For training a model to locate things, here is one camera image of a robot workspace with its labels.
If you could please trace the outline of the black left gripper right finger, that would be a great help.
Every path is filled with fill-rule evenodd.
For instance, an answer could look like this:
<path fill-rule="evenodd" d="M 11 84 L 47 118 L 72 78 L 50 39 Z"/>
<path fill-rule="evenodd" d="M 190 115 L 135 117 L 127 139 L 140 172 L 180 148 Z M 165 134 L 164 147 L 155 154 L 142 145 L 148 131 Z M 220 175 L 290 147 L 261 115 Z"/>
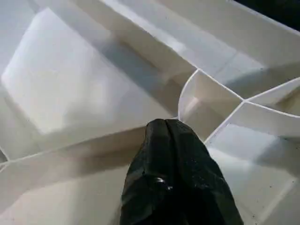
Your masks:
<path fill-rule="evenodd" d="M 167 120 L 182 211 L 189 225 L 242 225 L 232 192 L 207 147 L 188 125 Z"/>

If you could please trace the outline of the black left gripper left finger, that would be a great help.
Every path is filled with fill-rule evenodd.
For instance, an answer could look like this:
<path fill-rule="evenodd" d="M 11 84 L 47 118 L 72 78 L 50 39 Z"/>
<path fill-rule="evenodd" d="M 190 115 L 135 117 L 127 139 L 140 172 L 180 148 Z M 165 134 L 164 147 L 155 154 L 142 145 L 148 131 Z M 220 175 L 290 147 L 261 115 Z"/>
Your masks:
<path fill-rule="evenodd" d="M 163 119 L 149 122 L 121 196 L 121 225 L 178 225 L 171 134 Z"/>

